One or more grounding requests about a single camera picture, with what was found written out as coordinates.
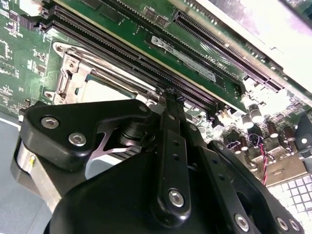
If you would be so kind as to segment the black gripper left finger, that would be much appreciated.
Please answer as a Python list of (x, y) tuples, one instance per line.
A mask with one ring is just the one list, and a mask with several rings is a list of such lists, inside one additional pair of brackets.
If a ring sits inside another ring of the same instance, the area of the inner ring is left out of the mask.
[(140, 153), (154, 152), (160, 132), (181, 127), (176, 96), (163, 95), (163, 112), (136, 99), (35, 105), (23, 117), (19, 168), (54, 213), (74, 187)]

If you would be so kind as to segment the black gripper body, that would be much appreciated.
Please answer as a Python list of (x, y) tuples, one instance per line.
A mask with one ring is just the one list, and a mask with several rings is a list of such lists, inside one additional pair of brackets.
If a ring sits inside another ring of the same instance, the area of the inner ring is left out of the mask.
[(163, 129), (140, 153), (71, 189), (57, 205), (52, 234), (224, 234), (211, 166), (217, 155), (199, 130)]

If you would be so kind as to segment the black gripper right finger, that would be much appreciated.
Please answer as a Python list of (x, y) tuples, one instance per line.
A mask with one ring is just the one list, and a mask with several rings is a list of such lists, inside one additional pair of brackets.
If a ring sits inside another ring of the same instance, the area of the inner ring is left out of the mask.
[(302, 234), (301, 224), (220, 141), (205, 143), (177, 97), (191, 171), (192, 214), (178, 234)]

